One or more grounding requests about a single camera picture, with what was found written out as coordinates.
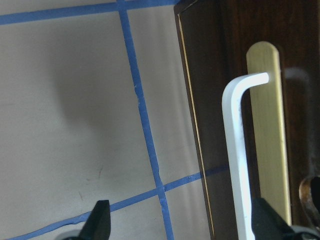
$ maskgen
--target white plastic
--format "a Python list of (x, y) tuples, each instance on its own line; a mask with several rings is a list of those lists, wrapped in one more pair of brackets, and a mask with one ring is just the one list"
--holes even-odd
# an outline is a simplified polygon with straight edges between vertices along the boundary
[(252, 205), (241, 99), (247, 89), (268, 81), (266, 72), (240, 76), (229, 82), (222, 95), (222, 114), (239, 240), (255, 239), (251, 227)]

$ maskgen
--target clamp jaw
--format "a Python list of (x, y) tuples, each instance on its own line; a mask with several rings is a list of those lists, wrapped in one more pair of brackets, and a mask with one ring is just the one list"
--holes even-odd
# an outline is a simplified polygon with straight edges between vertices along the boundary
[(63, 240), (108, 240), (110, 232), (110, 204), (108, 200), (101, 200), (95, 204), (79, 235)]

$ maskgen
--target dark wood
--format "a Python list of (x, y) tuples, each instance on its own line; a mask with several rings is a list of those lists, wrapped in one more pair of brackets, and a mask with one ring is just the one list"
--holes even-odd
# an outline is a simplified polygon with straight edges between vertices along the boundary
[(293, 224), (307, 225), (300, 182), (319, 174), (319, 19), (316, 0), (221, 0), (231, 78), (246, 74), (246, 52), (259, 41), (280, 51)]
[[(299, 200), (299, 185), (308, 175), (320, 175), (318, 1), (185, 0), (177, 4), (174, 10), (189, 102), (191, 92), (194, 100), (196, 119), (193, 117), (192, 122), (195, 141), (201, 147), (205, 170), (228, 163), (221, 97), (229, 81), (247, 74), (246, 52), (249, 47), (259, 41), (268, 41), (279, 50), (292, 223), (307, 226), (309, 223)], [(242, 116), (251, 195), (259, 197), (248, 92), (242, 101)], [(202, 168), (200, 147), (197, 151)], [(208, 197), (218, 200), (215, 203), (210, 201), (215, 238), (236, 239), (234, 208), (229, 201), (221, 200), (232, 199), (230, 175), (221, 178), (220, 182), (225, 183), (222, 186), (216, 186), (209, 178)], [(215, 204), (220, 205), (221, 209), (216, 210)], [(224, 235), (227, 229), (230, 234)]]

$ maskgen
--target white wall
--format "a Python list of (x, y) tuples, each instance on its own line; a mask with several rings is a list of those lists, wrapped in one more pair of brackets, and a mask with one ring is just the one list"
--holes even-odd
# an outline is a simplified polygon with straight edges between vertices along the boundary
[[(4, 0), (0, 14), (108, 2)], [(199, 172), (173, 5), (128, 17), (168, 184)], [(0, 25), (0, 136), (1, 238), (156, 187), (117, 11)], [(200, 180), (166, 196), (174, 239), (210, 238)], [(166, 239), (158, 197), (113, 211), (110, 239)]]

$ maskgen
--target gray surface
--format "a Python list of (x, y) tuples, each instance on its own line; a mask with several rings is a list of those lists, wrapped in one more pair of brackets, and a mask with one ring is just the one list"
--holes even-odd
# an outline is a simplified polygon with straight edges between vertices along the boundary
[(173, 6), (128, 11), (160, 176), (199, 172)]
[(54, 231), (50, 231), (46, 234), (36, 236), (30, 239), (31, 240), (63, 240), (67, 237), (77, 236), (80, 233), (84, 224), (85, 224), (84, 222), (81, 222), (75, 225), (63, 226)]
[(1, 0), (0, 15), (73, 6), (111, 3), (116, 0)]
[[(76, 236), (83, 223), (61, 227), (32, 240), (62, 240)], [(166, 231), (157, 196), (111, 212), (109, 240), (164, 240)]]
[(201, 180), (170, 190), (166, 197), (174, 240), (210, 239)]
[(2, 25), (0, 52), (2, 238), (155, 187), (117, 12)]
[[(87, 3), (4, 0), (0, 11)], [(128, 14), (166, 184), (199, 172), (173, 6)], [(2, 238), (155, 188), (117, 12), (2, 25), (0, 53)], [(166, 194), (176, 239), (210, 239), (201, 181)], [(158, 197), (112, 212), (110, 239), (166, 239)]]

